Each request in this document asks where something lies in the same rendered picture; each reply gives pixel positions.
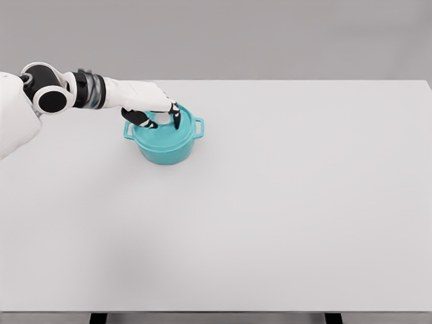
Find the teal pot lid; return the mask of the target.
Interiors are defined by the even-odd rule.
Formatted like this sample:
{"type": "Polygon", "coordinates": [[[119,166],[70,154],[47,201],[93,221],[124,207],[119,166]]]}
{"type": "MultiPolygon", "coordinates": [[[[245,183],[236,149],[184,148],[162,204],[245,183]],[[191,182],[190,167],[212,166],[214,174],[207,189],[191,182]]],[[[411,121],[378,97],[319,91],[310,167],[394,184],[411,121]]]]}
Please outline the teal pot lid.
{"type": "Polygon", "coordinates": [[[176,129],[174,122],[159,124],[158,128],[143,128],[133,125],[131,128],[133,139],[142,147],[154,151],[168,151],[175,149],[194,134],[193,115],[183,106],[180,109],[181,121],[176,129]]]}

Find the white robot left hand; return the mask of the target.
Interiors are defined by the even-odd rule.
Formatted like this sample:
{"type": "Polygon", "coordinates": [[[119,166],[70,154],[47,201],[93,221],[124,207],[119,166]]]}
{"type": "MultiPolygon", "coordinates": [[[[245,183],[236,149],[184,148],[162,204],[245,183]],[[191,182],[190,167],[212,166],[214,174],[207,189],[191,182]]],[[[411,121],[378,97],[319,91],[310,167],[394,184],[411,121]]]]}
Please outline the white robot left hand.
{"type": "Polygon", "coordinates": [[[177,130],[181,123],[181,112],[178,103],[169,98],[155,83],[145,81],[121,81],[123,86],[121,115],[130,123],[141,128],[158,128],[147,111],[168,113],[177,130]]]}

